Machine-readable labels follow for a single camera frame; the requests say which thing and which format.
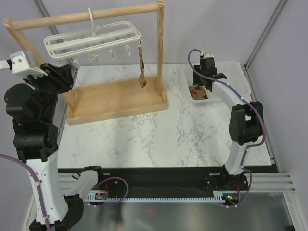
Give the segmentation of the argyle sock beige orange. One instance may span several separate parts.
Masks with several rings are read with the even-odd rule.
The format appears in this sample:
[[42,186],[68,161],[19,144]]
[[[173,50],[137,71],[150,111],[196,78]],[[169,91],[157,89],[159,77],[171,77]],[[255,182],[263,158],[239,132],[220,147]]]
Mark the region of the argyle sock beige orange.
[[138,52],[139,52],[139,63],[140,63],[140,76],[138,78],[138,81],[140,83],[140,87],[144,88],[147,84],[147,81],[146,81],[145,75],[144,75],[144,62],[143,62],[141,42],[138,44]]

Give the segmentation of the white plastic clip hanger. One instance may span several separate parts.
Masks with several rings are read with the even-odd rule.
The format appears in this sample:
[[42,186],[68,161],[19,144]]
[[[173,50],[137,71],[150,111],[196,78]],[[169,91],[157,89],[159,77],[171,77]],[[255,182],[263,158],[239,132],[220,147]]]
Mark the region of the white plastic clip hanger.
[[80,68],[78,56],[91,54],[95,63],[98,62],[97,52],[109,50],[111,58],[114,58],[113,47],[123,46],[128,56],[131,56],[130,44],[141,42],[141,34],[130,21],[119,21],[102,26],[94,24],[94,17],[88,8],[91,28],[73,32],[47,36],[44,45],[48,55],[57,61],[72,59],[73,66]]

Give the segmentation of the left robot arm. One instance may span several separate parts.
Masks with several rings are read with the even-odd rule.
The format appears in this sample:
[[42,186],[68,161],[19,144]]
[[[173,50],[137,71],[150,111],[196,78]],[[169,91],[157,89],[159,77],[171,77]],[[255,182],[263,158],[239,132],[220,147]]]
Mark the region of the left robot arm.
[[6,112],[12,117],[13,144],[17,163],[29,173],[36,202],[32,231],[67,231],[84,212],[84,200],[92,190],[105,185],[99,166],[88,166],[71,189],[63,193],[58,173],[58,127],[54,114],[58,96],[74,84],[72,66],[42,64],[41,77],[28,74],[24,83],[9,88],[4,96]]

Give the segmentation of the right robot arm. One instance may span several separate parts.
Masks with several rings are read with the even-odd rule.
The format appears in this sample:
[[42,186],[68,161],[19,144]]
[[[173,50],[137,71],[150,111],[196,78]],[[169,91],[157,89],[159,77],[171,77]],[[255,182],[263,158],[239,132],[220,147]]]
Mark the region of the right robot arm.
[[244,162],[248,149],[260,146],[260,136],[265,135],[263,122],[263,105],[259,101],[248,102],[232,87],[227,76],[218,73],[214,56],[200,54],[200,64],[193,67],[193,84],[203,86],[218,96],[231,111],[229,135],[232,146],[229,157],[224,164],[227,174],[220,177],[221,186],[230,190],[237,185],[237,178],[244,172]]

